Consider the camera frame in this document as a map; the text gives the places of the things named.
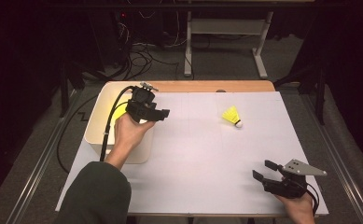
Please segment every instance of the white container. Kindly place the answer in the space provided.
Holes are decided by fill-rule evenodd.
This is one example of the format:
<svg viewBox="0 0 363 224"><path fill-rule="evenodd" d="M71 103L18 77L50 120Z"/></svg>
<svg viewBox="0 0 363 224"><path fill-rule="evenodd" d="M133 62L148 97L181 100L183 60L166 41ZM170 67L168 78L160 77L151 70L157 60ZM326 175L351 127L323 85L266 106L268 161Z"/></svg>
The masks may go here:
<svg viewBox="0 0 363 224"><path fill-rule="evenodd" d="M96 101L96 104L91 112L91 118L89 119L88 126L85 130L84 138L85 140L91 144L91 147L97 152L100 156L102 151L102 144L105 132L105 125L108 120L109 113L115 100L117 99L120 92L127 85L119 85L119 82L108 82L106 83ZM119 99L119 104L128 101L132 97L132 93L127 91L123 94L123 96ZM114 124L115 120L123 114L125 111L125 105L120 106L111 120L111 129L108 135L108 143L107 143L107 152L112 149L115 142L114 137ZM143 163L148 160L151 146L152 146L152 138L154 133L154 128L149 129L140 145L138 145L129 155L128 160L125 163Z"/></svg>

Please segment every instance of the human hand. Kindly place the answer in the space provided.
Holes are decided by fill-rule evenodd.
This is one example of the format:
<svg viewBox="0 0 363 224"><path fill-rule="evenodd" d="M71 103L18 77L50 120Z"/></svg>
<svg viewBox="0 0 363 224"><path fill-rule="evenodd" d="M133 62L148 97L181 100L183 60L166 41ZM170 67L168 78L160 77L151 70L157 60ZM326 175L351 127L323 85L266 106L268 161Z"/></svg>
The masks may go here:
<svg viewBox="0 0 363 224"><path fill-rule="evenodd" d="M140 144L144 134L154 125L153 121L137 123L128 113L120 116L115 121L115 144L105 162L121 169L130 152Z"/></svg>
<svg viewBox="0 0 363 224"><path fill-rule="evenodd" d="M288 216L296 224L314 223L313 217L313 199L308 193L304 193L300 198L288 199L273 194L286 208Z"/></svg>

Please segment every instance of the badminton shuttlecock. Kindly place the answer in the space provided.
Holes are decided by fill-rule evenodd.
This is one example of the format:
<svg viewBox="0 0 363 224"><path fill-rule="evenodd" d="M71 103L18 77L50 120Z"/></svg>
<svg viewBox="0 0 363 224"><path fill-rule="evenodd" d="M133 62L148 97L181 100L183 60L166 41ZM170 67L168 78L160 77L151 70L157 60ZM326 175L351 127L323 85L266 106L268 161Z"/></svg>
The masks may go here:
<svg viewBox="0 0 363 224"><path fill-rule="evenodd" d="M241 128L243 126L243 123L239 118L239 114L237 113L236 106L234 105L231 108L227 109L227 111L225 111L222 114L222 118L224 118L227 121L230 121L237 128Z"/></svg>

